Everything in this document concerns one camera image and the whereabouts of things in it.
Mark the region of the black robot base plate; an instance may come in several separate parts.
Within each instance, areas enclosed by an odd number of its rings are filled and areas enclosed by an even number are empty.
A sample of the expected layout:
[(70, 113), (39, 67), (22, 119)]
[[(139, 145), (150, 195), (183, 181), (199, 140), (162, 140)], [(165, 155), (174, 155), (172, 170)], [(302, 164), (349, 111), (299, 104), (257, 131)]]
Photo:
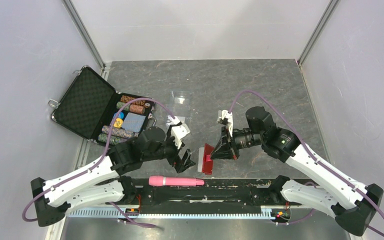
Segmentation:
[(262, 206), (285, 208), (287, 202), (271, 191), (273, 179), (206, 178), (201, 186), (151, 186), (134, 178), (133, 187), (118, 205), (138, 205), (146, 214), (257, 213)]

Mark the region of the red leather card holder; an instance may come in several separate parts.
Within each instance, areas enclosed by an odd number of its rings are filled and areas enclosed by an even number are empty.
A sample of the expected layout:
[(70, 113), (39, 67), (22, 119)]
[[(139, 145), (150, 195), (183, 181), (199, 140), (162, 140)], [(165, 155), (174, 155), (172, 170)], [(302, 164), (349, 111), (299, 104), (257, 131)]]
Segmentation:
[(216, 149), (215, 146), (204, 144), (203, 147), (200, 147), (198, 150), (198, 163), (197, 171), (205, 175), (213, 174), (214, 163), (211, 158), (213, 151)]

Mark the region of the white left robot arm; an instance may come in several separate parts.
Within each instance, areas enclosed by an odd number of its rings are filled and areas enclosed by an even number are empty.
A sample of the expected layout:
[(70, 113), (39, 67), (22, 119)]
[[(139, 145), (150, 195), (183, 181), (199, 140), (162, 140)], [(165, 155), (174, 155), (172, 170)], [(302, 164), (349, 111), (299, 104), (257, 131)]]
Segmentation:
[(47, 227), (61, 221), (66, 215), (97, 204), (122, 201), (133, 203), (137, 190), (124, 175), (138, 170), (144, 162), (163, 160), (177, 173), (195, 165), (191, 152), (184, 147), (183, 138), (190, 133), (186, 124), (171, 125), (167, 132), (150, 127), (127, 141), (118, 143), (103, 156), (66, 175), (51, 180), (37, 177), (30, 182), (35, 221)]

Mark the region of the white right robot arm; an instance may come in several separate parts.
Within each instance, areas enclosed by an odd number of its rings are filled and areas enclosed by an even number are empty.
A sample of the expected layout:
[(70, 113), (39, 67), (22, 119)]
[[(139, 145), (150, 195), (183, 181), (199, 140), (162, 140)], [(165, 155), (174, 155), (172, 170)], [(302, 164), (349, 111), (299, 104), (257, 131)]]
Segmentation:
[(384, 194), (379, 185), (364, 184), (332, 166), (295, 133), (278, 127), (264, 107), (249, 108), (245, 117), (248, 126), (237, 129), (233, 127), (231, 112), (218, 112), (221, 137), (210, 154), (212, 160), (235, 160), (241, 149), (260, 146), (271, 158), (299, 170), (318, 184), (310, 187), (280, 175), (269, 186), (268, 196), (273, 203), (305, 205), (334, 218), (352, 235), (360, 237), (365, 233)]

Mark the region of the clear plastic card box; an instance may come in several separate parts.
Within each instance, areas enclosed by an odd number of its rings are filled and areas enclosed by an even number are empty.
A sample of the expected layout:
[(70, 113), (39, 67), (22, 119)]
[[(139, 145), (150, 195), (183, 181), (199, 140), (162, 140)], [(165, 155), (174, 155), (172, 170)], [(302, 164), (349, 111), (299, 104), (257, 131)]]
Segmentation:
[(190, 92), (172, 90), (170, 92), (168, 108), (182, 123), (190, 125), (191, 120), (191, 98)]

